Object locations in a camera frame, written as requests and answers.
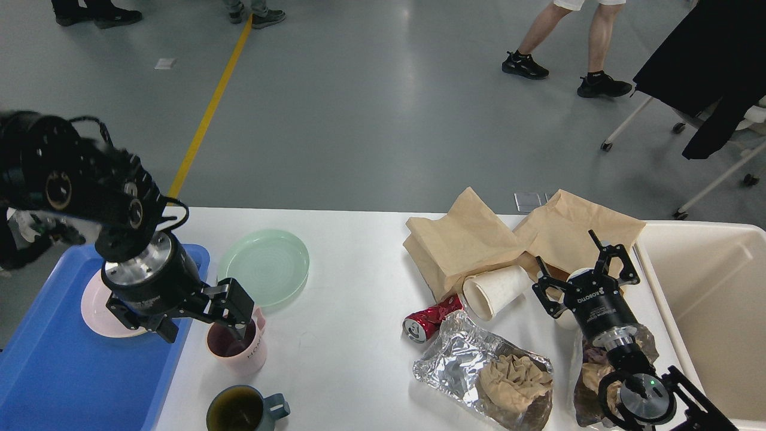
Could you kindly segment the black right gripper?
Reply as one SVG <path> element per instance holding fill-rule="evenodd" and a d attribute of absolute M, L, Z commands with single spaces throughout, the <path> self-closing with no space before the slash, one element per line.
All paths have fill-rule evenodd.
<path fill-rule="evenodd" d="M 618 286 L 635 286 L 640 283 L 640 277 L 624 245 L 602 243 L 593 229 L 589 229 L 588 234 L 599 249 L 593 274 L 574 272 L 567 281 L 558 280 L 550 274 L 542 257 L 536 256 L 540 275 L 533 284 L 533 292 L 553 319 L 561 317 L 568 308 L 591 345 L 615 348 L 632 344 L 638 321 Z M 618 278 L 610 276 L 610 263 L 615 257 L 622 263 Z M 548 297 L 550 287 L 566 295 L 565 305 Z"/>

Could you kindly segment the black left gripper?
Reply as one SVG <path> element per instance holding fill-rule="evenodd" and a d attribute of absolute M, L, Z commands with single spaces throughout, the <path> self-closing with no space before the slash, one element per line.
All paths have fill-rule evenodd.
<path fill-rule="evenodd" d="M 102 280 L 114 296 L 107 309 L 127 329 L 139 327 L 173 344 L 178 326 L 168 312 L 217 324 L 243 341 L 255 308 L 254 300 L 234 278 L 209 286 L 200 280 L 194 260 L 178 238 L 156 232 L 150 245 L 129 261 L 105 262 Z"/>

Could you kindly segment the foil bag under right arm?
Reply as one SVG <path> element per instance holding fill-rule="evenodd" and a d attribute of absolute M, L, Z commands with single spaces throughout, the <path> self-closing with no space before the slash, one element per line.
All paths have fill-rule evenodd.
<path fill-rule="evenodd" d="M 605 416 L 597 402 L 597 390 L 601 380 L 612 373 L 615 368 L 610 365 L 604 349 L 593 347 L 586 341 L 582 330 L 575 332 L 575 346 L 571 366 L 570 387 L 572 391 L 571 401 L 577 425 L 580 427 L 593 427 L 595 429 L 611 429 L 616 425 Z M 644 325 L 639 325 L 634 336 L 643 354 L 649 363 L 654 365 L 659 357 L 656 349 L 653 333 Z M 607 404 L 612 414 L 617 414 L 616 401 L 618 401 L 618 389 L 620 383 L 611 384 L 607 389 Z"/>

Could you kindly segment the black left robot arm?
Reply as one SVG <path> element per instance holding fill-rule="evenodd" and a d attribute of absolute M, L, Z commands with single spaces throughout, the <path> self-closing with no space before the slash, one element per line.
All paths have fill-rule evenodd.
<path fill-rule="evenodd" d="M 209 286 L 164 216 L 164 196 L 139 156 L 109 138 L 85 138 L 73 120 L 29 110 L 2 112 L 2 204 L 97 223 L 95 249 L 111 291 L 106 307 L 126 328 L 175 342 L 176 317 L 217 324 L 243 340 L 254 301 L 233 278 Z"/>

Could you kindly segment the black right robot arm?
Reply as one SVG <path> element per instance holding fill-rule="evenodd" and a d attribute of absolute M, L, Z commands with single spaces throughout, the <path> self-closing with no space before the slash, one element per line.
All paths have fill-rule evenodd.
<path fill-rule="evenodd" d="M 621 287 L 640 282 L 624 245 L 602 243 L 592 268 L 558 280 L 537 256 L 540 273 L 533 291 L 545 311 L 559 318 L 571 311 L 583 338 L 605 351 L 613 371 L 597 387 L 597 403 L 605 417 L 625 430 L 654 430 L 670 422 L 676 401 L 686 404 L 686 420 L 678 430 L 734 430 L 735 425 L 675 366 L 659 375 L 636 341 L 639 323 Z"/>

